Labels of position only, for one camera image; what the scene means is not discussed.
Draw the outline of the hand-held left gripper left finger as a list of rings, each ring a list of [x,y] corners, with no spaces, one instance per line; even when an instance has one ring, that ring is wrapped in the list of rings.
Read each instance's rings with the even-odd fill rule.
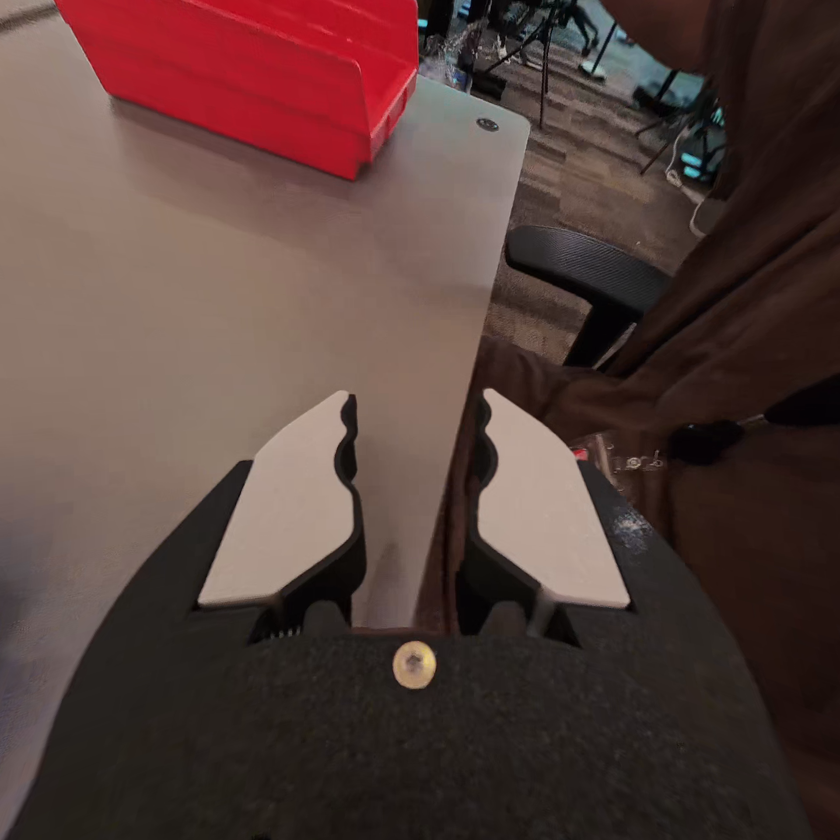
[[[337,391],[257,452],[197,597],[204,610],[268,607],[300,621],[330,601],[346,619],[366,573],[354,485],[355,395]]]

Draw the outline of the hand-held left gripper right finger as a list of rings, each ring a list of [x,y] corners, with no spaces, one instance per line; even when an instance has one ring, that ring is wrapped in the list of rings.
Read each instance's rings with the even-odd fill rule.
[[[566,605],[626,610],[631,596],[573,450],[496,390],[478,408],[465,592],[483,606],[518,603],[531,621]]]

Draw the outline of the red plastic bin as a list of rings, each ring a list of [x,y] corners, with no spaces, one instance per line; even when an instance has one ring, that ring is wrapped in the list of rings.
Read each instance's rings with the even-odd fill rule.
[[[111,96],[354,181],[417,81],[414,1],[58,1]]]

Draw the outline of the grey desk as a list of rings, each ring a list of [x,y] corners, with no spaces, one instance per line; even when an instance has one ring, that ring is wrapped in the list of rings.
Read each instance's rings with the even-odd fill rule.
[[[411,623],[529,138],[421,78],[356,182],[110,99],[2,34],[2,823],[152,550],[241,459],[359,401],[369,571]]]

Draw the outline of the black office chair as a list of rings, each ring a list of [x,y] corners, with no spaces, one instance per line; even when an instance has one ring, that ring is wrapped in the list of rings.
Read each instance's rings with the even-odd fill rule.
[[[656,266],[565,227],[522,225],[505,243],[507,265],[590,305],[564,364],[595,368],[662,297],[672,277]]]

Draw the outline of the person's brown clothing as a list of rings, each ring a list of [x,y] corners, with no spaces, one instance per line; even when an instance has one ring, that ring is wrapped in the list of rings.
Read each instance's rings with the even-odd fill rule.
[[[649,54],[717,90],[725,206],[606,372],[483,339],[420,617],[455,616],[477,396],[571,443],[653,456],[690,424],[741,421],[838,375],[839,3],[604,2]],[[838,838],[838,426],[751,429],[711,465],[629,480],[738,641],[815,835]]]

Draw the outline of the black tripod stand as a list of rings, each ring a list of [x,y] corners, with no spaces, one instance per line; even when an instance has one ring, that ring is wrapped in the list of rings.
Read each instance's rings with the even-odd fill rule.
[[[544,128],[549,94],[549,58],[553,33],[574,23],[584,40],[583,57],[599,43],[598,28],[580,2],[467,3],[464,40],[458,48],[457,67],[466,75],[468,93],[499,101],[507,82],[496,69],[519,60],[539,70],[539,128]]]

